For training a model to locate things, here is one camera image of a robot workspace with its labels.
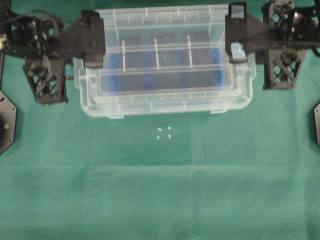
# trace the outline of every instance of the hexagonal black plate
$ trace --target hexagonal black plate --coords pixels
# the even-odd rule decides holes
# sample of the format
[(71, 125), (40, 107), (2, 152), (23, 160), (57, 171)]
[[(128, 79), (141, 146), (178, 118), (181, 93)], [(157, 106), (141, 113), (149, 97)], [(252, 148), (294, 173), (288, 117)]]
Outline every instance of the hexagonal black plate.
[(320, 104), (314, 109), (315, 127), (316, 127), (316, 137), (318, 144), (320, 145)]
[(0, 142), (0, 154), (2, 154), (15, 141), (17, 108), (0, 91), (0, 116), (3, 120), (3, 139)]

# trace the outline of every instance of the transparent plastic storage box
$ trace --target transparent plastic storage box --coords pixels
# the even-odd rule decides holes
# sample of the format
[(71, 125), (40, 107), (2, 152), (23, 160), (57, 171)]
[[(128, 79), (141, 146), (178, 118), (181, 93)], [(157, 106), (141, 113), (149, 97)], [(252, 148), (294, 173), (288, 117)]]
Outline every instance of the transparent plastic storage box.
[(98, 10), (104, 20), (103, 68), (74, 59), (74, 83), (92, 117), (246, 107), (253, 97), (254, 55), (230, 64), (228, 5)]

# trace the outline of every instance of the blue object inside box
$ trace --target blue object inside box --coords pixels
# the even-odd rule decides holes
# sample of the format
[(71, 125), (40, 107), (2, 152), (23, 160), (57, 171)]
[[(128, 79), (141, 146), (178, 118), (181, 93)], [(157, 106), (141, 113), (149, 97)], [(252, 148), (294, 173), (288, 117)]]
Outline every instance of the blue object inside box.
[[(193, 37), (194, 42), (209, 41), (208, 32), (186, 33), (188, 39)], [(175, 40), (173, 33), (151, 36), (159, 44), (172, 43)], [(119, 41), (127, 45), (142, 44), (141, 37), (126, 37)], [(125, 54), (125, 67), (155, 68), (162, 66), (188, 66), (190, 51), (158, 49), (156, 62), (155, 51), (128, 52)], [(193, 65), (220, 65), (221, 56), (218, 48), (192, 49)], [(110, 70), (123, 69), (123, 53), (114, 53), (108, 56), (107, 68)], [(178, 90), (188, 88), (208, 88), (223, 85), (224, 74), (221, 69), (188, 72), (151, 72), (144, 74), (109, 74), (101, 80), (101, 90), (113, 95), (123, 95), (130, 91)]]

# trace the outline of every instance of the green table surface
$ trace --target green table surface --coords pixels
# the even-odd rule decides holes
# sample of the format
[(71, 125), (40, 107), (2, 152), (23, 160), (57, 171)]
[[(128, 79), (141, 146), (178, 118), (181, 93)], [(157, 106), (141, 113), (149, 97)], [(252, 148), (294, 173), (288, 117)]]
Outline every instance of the green table surface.
[[(220, 3), (13, 0), (12, 9), (75, 20), (82, 9)], [(260, 19), (263, 3), (249, 2)], [(72, 81), (69, 104), (35, 103), (23, 63), (5, 57), (2, 90), (18, 115), (0, 156), (1, 240), (320, 239), (320, 59), (311, 52), (293, 90), (263, 91), (259, 66), (245, 109), (124, 120), (88, 117)]]

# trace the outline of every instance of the black mechanical bracket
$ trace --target black mechanical bracket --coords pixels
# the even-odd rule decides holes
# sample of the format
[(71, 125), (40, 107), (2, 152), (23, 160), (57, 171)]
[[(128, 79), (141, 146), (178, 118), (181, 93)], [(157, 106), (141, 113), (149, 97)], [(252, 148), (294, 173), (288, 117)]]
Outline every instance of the black mechanical bracket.
[[(45, 16), (30, 16), (35, 13)], [(88, 68), (103, 66), (105, 30), (99, 13), (84, 10), (67, 29), (65, 21), (41, 10), (19, 15), (0, 0), (0, 53), (25, 59), (34, 99), (44, 105), (68, 102), (65, 68), (72, 58)]]
[(250, 15), (247, 3), (229, 5), (225, 17), (225, 50), (231, 63), (248, 61), (255, 53), (264, 65), (265, 90), (294, 88), (306, 50), (320, 52), (320, 0), (314, 6), (296, 7), (293, 0), (270, 0), (261, 11), (263, 22)]
[(318, 145), (320, 146), (320, 103), (314, 109), (315, 127), (316, 127), (316, 137)]

